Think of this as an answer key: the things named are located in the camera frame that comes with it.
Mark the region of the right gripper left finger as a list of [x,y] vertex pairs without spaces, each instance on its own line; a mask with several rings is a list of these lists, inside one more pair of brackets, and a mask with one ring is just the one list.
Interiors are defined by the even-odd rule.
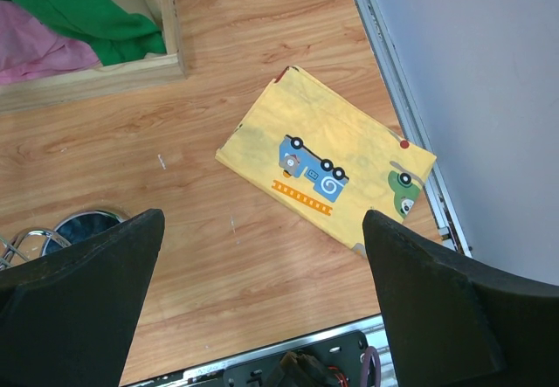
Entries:
[[162,245],[149,209],[1,272],[3,386],[116,386]]

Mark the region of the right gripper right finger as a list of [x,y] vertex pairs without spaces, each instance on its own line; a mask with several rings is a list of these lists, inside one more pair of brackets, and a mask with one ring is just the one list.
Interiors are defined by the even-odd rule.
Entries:
[[362,230],[400,385],[557,385],[557,286],[470,259],[380,211]]

